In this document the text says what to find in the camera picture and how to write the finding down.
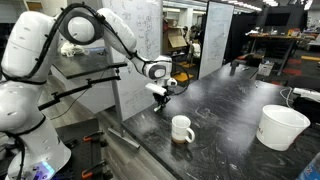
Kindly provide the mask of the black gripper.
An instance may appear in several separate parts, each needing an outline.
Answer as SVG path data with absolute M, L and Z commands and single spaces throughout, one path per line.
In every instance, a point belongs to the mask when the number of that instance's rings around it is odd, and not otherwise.
M 157 112 L 159 109 L 161 109 L 161 107 L 165 107 L 166 104 L 171 100 L 171 98 L 168 95 L 162 96 L 157 93 L 154 93 L 153 97 L 154 97 L 155 101 L 157 102 L 157 104 L 159 105 L 154 108 L 154 112 Z

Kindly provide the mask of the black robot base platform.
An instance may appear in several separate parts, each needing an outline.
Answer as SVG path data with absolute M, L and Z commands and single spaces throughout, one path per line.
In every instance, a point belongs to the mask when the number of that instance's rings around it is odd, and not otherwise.
M 58 135 L 71 150 L 71 158 L 52 180 L 82 180 L 81 173 L 84 170 L 89 169 L 104 159 L 101 153 L 103 148 L 82 140 L 85 135 L 98 130 L 101 129 L 96 118 L 57 128 Z M 108 161 L 107 165 L 103 168 L 104 172 L 107 170 L 110 170 L 108 168 Z M 94 175 L 88 180 L 103 180 L 103 175 Z

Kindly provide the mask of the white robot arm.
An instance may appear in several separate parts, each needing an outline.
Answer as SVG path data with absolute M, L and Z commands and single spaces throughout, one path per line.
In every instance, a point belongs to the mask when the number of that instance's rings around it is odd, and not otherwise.
M 0 132 L 17 143 L 5 180 L 51 180 L 72 152 L 60 139 L 39 99 L 55 63 L 59 39 L 89 45 L 103 39 L 148 78 L 146 88 L 165 97 L 172 85 L 172 60 L 140 55 L 134 32 L 109 8 L 73 3 L 55 16 L 23 12 L 13 26 L 1 60 Z

